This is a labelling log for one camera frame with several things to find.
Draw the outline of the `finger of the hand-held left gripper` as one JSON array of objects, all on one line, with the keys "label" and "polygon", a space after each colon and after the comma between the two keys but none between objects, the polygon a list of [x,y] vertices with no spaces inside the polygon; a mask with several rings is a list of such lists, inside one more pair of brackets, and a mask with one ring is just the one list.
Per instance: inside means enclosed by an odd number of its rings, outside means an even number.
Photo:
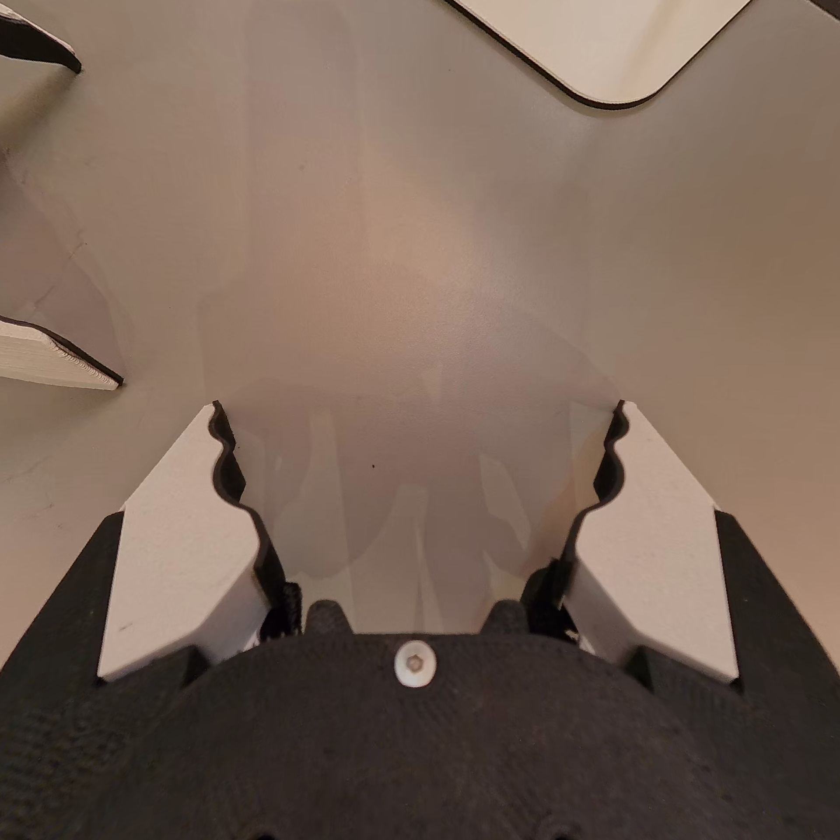
[{"label": "finger of the hand-held left gripper", "polygon": [[65,41],[1,4],[1,56],[62,66],[81,74],[82,64]]},{"label": "finger of the hand-held left gripper", "polygon": [[1,376],[20,382],[115,391],[123,378],[68,339],[1,317]]}]

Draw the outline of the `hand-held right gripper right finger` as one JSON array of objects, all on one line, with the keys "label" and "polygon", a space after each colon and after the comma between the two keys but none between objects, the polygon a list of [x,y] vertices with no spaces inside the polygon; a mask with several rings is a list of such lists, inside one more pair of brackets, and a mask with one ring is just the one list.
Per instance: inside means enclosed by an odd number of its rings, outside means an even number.
[{"label": "hand-held right gripper right finger", "polygon": [[596,503],[524,587],[529,631],[619,667],[653,651],[731,684],[717,504],[635,403],[617,404],[603,446]]}]

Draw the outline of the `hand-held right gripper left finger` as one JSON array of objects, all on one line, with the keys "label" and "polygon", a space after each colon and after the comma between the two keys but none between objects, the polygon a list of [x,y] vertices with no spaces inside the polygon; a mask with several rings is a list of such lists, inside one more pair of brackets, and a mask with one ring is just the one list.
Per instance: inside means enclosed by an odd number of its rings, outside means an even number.
[{"label": "hand-held right gripper left finger", "polygon": [[235,447],[222,404],[205,405],[122,505],[100,679],[187,647],[215,665],[301,632],[301,588],[241,500]]}]

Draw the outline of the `white board with black edge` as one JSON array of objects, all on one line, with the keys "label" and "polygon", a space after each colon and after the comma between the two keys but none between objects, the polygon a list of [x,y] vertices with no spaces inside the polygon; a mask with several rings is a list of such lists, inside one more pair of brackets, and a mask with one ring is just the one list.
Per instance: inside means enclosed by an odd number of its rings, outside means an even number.
[{"label": "white board with black edge", "polygon": [[450,4],[578,102],[621,110],[657,95],[749,2]]}]

